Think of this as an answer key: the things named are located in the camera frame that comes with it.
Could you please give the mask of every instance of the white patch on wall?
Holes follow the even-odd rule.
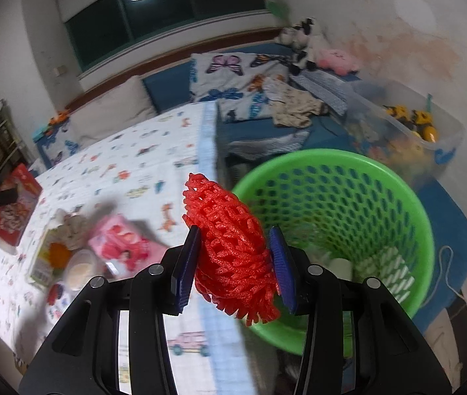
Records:
[[[421,33],[436,32],[436,18],[429,5],[423,0],[395,0],[396,13]]]

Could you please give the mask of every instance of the pink plush toy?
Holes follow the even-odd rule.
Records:
[[[331,69],[338,76],[346,76],[350,72],[359,71],[359,60],[338,49],[325,49],[318,51],[317,66],[322,69]]]

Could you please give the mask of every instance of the pink snack bag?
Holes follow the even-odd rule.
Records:
[[[115,279],[133,277],[149,265],[160,263],[167,249],[142,236],[121,214],[102,218],[88,244]]]

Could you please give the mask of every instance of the window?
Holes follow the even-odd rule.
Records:
[[[98,0],[65,25],[82,70],[148,37],[188,23],[264,9],[263,0]]]

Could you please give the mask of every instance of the beige pillow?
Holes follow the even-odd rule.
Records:
[[[83,149],[155,116],[142,80],[133,76],[72,113],[71,125]]]

